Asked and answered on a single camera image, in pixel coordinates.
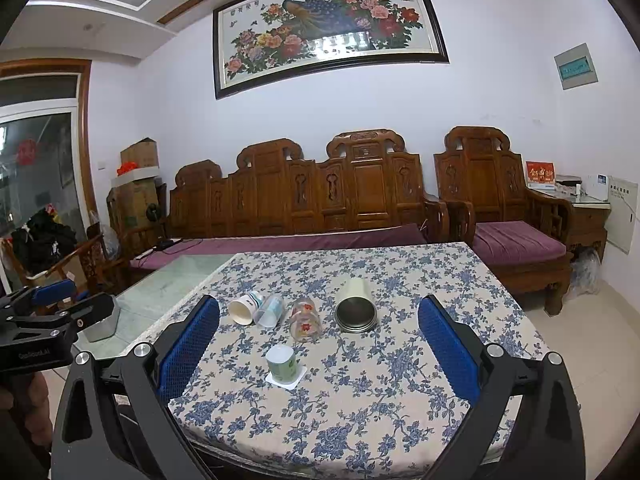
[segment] carved wooden backrest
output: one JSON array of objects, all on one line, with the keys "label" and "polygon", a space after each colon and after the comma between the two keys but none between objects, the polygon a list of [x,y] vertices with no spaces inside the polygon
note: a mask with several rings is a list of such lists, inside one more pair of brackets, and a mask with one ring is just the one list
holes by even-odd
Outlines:
[{"label": "carved wooden backrest", "polygon": [[298,144],[278,139],[247,146],[226,178],[210,160],[185,166],[171,192],[172,227],[185,237],[224,237],[422,223],[420,158],[404,151],[401,136],[340,134],[327,153],[325,162],[304,160]]},{"label": "carved wooden backrest", "polygon": [[473,203],[479,222],[525,218],[522,159],[509,137],[497,128],[457,126],[444,143],[446,151],[433,156],[441,198]]}]

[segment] metal bolt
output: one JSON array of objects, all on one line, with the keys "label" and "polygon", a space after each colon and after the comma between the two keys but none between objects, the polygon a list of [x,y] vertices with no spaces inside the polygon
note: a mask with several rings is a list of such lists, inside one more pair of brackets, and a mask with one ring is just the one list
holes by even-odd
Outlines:
[{"label": "metal bolt", "polygon": [[78,363],[79,365],[83,365],[88,360],[89,360],[89,352],[80,352],[76,356],[76,363]]},{"label": "metal bolt", "polygon": [[562,356],[556,352],[549,352],[549,362],[553,365],[561,365],[562,364]]},{"label": "metal bolt", "polygon": [[140,343],[133,349],[133,353],[138,357],[144,357],[151,352],[151,345],[149,343]]},{"label": "metal bolt", "polygon": [[502,357],[504,355],[504,350],[502,349],[502,347],[500,345],[489,345],[486,348],[486,352],[491,357]]}]

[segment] purple seat cushion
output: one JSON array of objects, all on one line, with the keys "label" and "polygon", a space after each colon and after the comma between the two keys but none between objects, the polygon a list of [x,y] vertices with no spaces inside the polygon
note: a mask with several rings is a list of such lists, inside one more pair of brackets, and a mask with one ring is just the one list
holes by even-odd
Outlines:
[{"label": "purple seat cushion", "polygon": [[523,221],[476,224],[473,249],[488,266],[535,264],[566,254],[564,244]]},{"label": "purple seat cushion", "polygon": [[135,269],[156,270],[183,254],[236,254],[248,252],[324,251],[328,249],[367,249],[422,245],[426,241],[416,224],[311,235],[258,236],[242,238],[204,238],[185,240],[167,250],[131,260]]}]

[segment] floral tablecloth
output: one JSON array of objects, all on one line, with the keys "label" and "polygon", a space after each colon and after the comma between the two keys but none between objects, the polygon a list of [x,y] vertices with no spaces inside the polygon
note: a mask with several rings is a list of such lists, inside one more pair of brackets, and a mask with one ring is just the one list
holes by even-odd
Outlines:
[{"label": "floral tablecloth", "polygon": [[[334,298],[349,277],[371,286],[379,324],[341,332]],[[249,291],[280,293],[290,305],[308,294],[324,323],[316,343],[296,344],[287,323],[275,331],[239,326],[226,304]],[[548,351],[523,311],[465,244],[299,253],[241,253],[137,341],[155,340],[203,294],[221,307],[220,327],[182,397],[169,408],[181,428],[214,455],[281,476],[421,476],[469,409],[455,396],[418,330],[415,311],[433,293],[454,320],[511,355]],[[293,346],[308,371],[287,391],[265,381],[264,355]],[[487,458],[499,456],[518,410],[511,399]]]}]

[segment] table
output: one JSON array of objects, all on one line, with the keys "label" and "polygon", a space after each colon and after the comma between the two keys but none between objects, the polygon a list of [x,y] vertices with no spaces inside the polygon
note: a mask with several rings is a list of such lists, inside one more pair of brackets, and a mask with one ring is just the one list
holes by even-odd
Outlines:
[{"label": "table", "polygon": [[574,224],[566,238],[567,250],[574,252],[578,247],[593,247],[602,261],[607,244],[604,224],[611,213],[611,204],[589,195],[582,195],[578,199],[575,195],[567,195],[557,189],[538,191],[568,200],[574,207]]},{"label": "table", "polygon": [[[371,286],[379,325],[342,333],[334,298],[349,277]],[[319,300],[324,334],[296,344],[276,330],[234,324],[226,304],[248,290]],[[283,477],[418,477],[439,456],[469,408],[457,398],[418,330],[415,310],[430,292],[453,319],[514,356],[541,358],[542,337],[465,244],[236,254],[209,282],[135,343],[154,341],[203,294],[217,298],[220,327],[183,396],[169,409],[187,436],[228,462]],[[294,347],[308,372],[293,391],[265,381],[266,351]],[[519,399],[511,399],[488,458],[504,447]]]},{"label": "table", "polygon": [[180,256],[162,269],[156,270],[116,298],[121,311],[113,336],[90,342],[79,332],[76,348],[78,351],[91,352],[96,359],[116,357],[131,341],[232,256]]}]

